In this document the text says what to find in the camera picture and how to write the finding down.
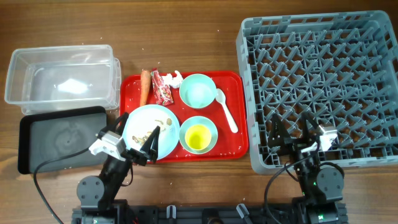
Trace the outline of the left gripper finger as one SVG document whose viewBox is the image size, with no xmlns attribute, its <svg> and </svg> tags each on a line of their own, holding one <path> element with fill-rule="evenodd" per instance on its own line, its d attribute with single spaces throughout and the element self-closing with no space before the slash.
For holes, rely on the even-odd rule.
<svg viewBox="0 0 398 224">
<path fill-rule="evenodd" d="M 159 151 L 159 134 L 160 127 L 156 126 L 150 136 L 147 138 L 146 142 L 141 147 L 141 151 L 144 153 L 147 160 L 156 163 Z"/>
<path fill-rule="evenodd" d="M 116 118 L 116 120 L 108 125 L 108 130 L 112 131 L 116 134 L 122 134 L 129 117 L 129 113 L 125 112 L 120 117 Z"/>
</svg>

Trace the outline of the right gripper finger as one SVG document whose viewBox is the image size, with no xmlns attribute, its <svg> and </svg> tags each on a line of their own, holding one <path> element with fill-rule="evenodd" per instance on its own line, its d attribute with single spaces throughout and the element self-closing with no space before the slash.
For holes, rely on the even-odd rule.
<svg viewBox="0 0 398 224">
<path fill-rule="evenodd" d="M 303 123 L 302 131 L 304 140 L 307 142 L 316 142 L 318 140 L 317 128 L 319 124 L 307 112 L 301 114 L 301 121 Z M 310 128 L 315 130 L 314 134 L 310 134 Z"/>
<path fill-rule="evenodd" d="M 271 131 L 267 143 L 269 147 L 285 146 L 292 142 L 290 134 L 286 130 L 283 122 L 277 114 L 273 114 L 271 118 Z"/>
</svg>

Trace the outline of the yellow cup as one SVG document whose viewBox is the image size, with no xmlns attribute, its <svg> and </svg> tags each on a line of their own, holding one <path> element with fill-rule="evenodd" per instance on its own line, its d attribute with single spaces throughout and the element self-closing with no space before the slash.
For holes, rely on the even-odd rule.
<svg viewBox="0 0 398 224">
<path fill-rule="evenodd" d="M 193 125 L 185 133 L 185 142 L 190 149 L 204 150 L 211 142 L 211 132 L 205 125 Z"/>
</svg>

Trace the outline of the light blue bowl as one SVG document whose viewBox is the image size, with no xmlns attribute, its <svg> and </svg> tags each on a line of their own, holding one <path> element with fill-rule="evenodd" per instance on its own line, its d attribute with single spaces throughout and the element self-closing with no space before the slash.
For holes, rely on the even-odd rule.
<svg viewBox="0 0 398 224">
<path fill-rule="evenodd" d="M 196 151 L 196 150 L 190 149 L 187 146 L 187 143 L 185 142 L 185 133 L 187 132 L 187 129 L 196 124 L 205 125 L 211 132 L 211 142 L 210 142 L 209 146 L 201 151 Z M 217 140 L 218 140 L 218 130 L 217 130 L 215 124 L 210 119 L 208 119 L 204 116 L 193 116 L 191 118 L 188 118 L 186 121 L 183 122 L 183 124 L 180 127 L 180 131 L 179 131 L 180 144 L 186 151 L 188 151 L 192 154 L 200 155 L 200 154 L 206 154 L 206 153 L 210 152 L 215 147 Z"/>
</svg>

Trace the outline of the white tissue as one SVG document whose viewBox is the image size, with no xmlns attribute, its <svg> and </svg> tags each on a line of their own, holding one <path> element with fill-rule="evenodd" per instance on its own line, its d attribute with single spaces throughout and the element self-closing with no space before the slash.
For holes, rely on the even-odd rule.
<svg viewBox="0 0 398 224">
<path fill-rule="evenodd" d="M 172 88 L 180 88 L 180 85 L 183 82 L 183 77 L 178 70 L 174 71 L 176 76 L 173 77 L 171 73 L 166 74 L 166 76 L 162 76 L 162 79 L 166 85 L 169 85 Z"/>
</svg>

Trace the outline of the white plastic spoon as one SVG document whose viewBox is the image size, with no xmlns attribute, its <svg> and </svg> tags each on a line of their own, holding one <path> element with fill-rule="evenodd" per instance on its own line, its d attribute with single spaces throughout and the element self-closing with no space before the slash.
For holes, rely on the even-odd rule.
<svg viewBox="0 0 398 224">
<path fill-rule="evenodd" d="M 223 93 L 223 91 L 219 88 L 216 89 L 217 95 L 215 97 L 216 101 L 222 106 L 223 111 L 226 115 L 226 120 L 229 124 L 229 128 L 231 130 L 232 133 L 237 133 L 238 132 L 238 126 L 232 116 L 232 114 L 230 113 L 227 105 L 226 105 L 226 96 Z"/>
</svg>

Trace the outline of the green bowl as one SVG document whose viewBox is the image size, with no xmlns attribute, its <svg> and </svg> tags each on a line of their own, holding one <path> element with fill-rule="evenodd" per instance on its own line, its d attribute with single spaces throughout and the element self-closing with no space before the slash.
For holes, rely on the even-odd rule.
<svg viewBox="0 0 398 224">
<path fill-rule="evenodd" d="M 214 81 L 201 73 L 183 79 L 179 88 L 181 100 L 189 107 L 202 109 L 209 106 L 217 95 Z"/>
</svg>

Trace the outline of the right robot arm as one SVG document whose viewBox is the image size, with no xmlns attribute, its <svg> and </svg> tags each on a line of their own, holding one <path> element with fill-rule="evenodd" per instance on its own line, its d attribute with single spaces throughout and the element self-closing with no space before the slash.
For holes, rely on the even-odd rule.
<svg viewBox="0 0 398 224">
<path fill-rule="evenodd" d="M 344 170 L 332 162 L 321 163 L 319 152 L 332 147 L 338 131 L 334 126 L 317 123 L 308 113 L 302 113 L 301 120 L 302 137 L 292 138 L 281 119 L 276 114 L 272 115 L 272 129 L 267 144 L 269 147 L 278 147 L 278 155 L 288 155 L 291 163 L 271 177 L 264 198 L 267 199 L 273 181 L 292 167 L 305 202 L 314 205 L 337 202 L 343 198 Z"/>
</svg>

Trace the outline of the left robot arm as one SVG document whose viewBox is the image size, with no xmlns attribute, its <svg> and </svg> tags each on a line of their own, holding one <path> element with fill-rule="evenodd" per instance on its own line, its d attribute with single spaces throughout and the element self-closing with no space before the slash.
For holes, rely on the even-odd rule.
<svg viewBox="0 0 398 224">
<path fill-rule="evenodd" d="M 132 171 L 132 165 L 145 166 L 149 161 L 157 161 L 160 126 L 153 129 L 139 150 L 129 149 L 121 136 L 128 117 L 129 114 L 124 113 L 113 124 L 101 129 L 89 147 L 92 154 L 103 152 L 108 157 L 99 175 L 85 177 L 78 184 L 76 192 L 84 211 L 109 210 L 125 177 Z"/>
</svg>

